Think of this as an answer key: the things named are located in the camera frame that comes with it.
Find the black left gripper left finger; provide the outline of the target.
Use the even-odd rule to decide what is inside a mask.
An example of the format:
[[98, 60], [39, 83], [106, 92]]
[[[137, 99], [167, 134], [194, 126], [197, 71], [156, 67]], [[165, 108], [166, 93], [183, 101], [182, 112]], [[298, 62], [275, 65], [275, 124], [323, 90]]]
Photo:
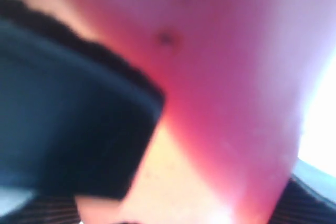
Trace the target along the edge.
[[122, 199], [163, 92], [104, 46], [1, 0], [1, 185]]

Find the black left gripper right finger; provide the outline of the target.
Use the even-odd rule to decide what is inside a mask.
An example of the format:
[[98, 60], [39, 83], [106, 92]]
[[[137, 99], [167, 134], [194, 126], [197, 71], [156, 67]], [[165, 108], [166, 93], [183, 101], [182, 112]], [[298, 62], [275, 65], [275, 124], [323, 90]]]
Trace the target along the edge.
[[292, 176], [270, 217], [271, 224], [335, 224], [335, 203]]

